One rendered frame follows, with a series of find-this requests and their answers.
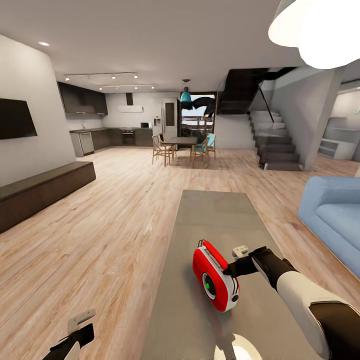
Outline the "radio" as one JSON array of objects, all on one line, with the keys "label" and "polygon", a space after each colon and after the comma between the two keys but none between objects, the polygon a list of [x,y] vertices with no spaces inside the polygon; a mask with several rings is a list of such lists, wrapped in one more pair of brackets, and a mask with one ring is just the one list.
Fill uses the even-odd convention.
[{"label": "radio", "polygon": [[208,240],[200,240],[193,255],[193,271],[214,307],[222,313],[236,306],[240,291],[237,278],[223,274],[228,264]]}]

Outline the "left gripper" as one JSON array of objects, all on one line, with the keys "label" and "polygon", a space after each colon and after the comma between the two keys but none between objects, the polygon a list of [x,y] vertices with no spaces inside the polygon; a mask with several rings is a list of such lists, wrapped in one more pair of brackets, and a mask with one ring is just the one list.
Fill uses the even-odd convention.
[{"label": "left gripper", "polygon": [[73,332],[71,335],[77,336],[80,339],[81,343],[79,346],[80,348],[82,348],[86,344],[92,342],[95,338],[93,323],[90,323],[87,326],[80,328],[79,330]]}]

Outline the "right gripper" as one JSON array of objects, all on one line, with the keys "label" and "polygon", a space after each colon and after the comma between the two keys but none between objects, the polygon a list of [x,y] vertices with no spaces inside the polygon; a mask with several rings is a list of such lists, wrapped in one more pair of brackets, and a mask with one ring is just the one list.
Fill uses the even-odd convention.
[{"label": "right gripper", "polygon": [[246,257],[244,256],[235,262],[229,263],[227,265],[227,269],[225,269],[222,273],[224,275],[232,276],[233,278],[237,278],[242,275],[253,274],[254,272],[250,272],[246,268],[246,265],[244,262],[245,258]]}]

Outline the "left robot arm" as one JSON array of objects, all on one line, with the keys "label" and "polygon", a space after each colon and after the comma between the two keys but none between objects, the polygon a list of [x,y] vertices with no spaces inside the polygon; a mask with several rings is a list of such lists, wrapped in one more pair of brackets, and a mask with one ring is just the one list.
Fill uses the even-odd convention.
[{"label": "left robot arm", "polygon": [[68,336],[53,345],[42,360],[79,360],[80,350],[95,338],[93,323],[80,328],[79,324],[96,315],[96,309],[88,309],[68,320]]}]

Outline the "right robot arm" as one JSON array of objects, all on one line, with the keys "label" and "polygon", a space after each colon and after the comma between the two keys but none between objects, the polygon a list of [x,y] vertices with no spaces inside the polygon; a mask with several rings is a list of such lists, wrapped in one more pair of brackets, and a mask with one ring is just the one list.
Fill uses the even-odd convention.
[{"label": "right robot arm", "polygon": [[323,360],[360,360],[360,313],[350,303],[298,272],[266,246],[232,250],[234,262],[222,273],[237,278],[260,272],[277,291]]}]

